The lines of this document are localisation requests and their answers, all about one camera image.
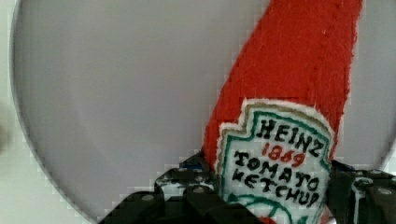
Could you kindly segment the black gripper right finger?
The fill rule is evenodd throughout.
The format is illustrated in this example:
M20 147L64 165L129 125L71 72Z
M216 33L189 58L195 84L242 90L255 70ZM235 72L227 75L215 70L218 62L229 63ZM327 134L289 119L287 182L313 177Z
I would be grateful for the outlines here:
M336 224L396 224L395 176L332 161L327 206Z

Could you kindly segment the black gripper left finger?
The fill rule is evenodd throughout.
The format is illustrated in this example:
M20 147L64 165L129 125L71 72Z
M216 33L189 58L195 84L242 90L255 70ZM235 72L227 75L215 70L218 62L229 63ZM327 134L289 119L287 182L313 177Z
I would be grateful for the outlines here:
M240 203L218 195L202 151L155 180L153 191L127 196L98 224L262 224Z

